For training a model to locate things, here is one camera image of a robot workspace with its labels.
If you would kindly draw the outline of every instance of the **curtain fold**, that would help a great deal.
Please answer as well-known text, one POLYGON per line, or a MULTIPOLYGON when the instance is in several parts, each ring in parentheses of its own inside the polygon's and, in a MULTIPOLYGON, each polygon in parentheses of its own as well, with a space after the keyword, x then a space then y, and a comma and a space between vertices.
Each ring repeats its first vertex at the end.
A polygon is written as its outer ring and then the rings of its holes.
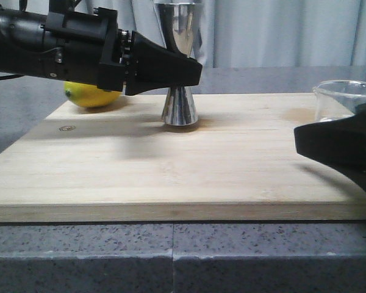
MULTIPOLYGON (((118 26, 163 45, 155 2, 83 0, 76 10, 118 10, 118 26)), ((366 0, 188 0, 202 2, 193 55, 205 67, 366 65, 366 0)), ((0 0, 17 9, 18 1, 0 0)), ((28 11, 48 12, 48 0, 28 11)))

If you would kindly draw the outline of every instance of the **granite countertop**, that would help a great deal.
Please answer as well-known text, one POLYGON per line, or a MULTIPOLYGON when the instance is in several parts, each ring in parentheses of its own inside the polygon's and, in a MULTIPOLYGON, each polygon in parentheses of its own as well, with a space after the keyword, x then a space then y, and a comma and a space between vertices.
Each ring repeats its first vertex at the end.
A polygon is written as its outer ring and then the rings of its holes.
MULTIPOLYGON (((366 67, 205 69, 192 90, 327 79, 366 81, 366 67)), ((0 152, 64 101, 59 81, 0 81, 0 152)), ((366 221, 0 224, 0 292, 366 292, 366 221)))

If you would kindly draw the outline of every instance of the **lemon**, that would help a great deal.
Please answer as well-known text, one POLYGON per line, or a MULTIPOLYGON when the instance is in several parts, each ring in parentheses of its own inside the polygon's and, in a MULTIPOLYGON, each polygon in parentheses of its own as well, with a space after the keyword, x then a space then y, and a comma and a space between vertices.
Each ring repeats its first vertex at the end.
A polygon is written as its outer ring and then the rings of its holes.
POLYGON ((80 84, 65 81, 63 85, 65 96, 79 107, 103 107, 114 102, 121 92, 98 89, 95 85, 80 84))

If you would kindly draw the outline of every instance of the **wooden cutting board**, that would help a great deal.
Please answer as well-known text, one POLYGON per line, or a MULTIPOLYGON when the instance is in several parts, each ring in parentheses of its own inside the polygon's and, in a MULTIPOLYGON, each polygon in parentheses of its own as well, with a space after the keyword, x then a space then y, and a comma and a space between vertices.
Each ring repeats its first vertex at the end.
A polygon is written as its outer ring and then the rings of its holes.
POLYGON ((0 222, 366 219, 357 185, 295 151, 313 94, 196 95, 183 129, 164 100, 62 105, 0 154, 0 222))

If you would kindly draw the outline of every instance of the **jigger cone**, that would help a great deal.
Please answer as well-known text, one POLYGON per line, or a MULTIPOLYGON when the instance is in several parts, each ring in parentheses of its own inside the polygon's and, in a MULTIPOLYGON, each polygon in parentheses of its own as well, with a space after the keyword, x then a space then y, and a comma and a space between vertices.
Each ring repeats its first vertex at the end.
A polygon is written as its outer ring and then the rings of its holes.
MULTIPOLYGON (((167 50, 181 52, 190 57, 193 40, 199 28, 202 5, 157 3, 155 8, 167 50)), ((173 126, 185 126, 198 121, 190 88, 169 89, 162 120, 173 126)))

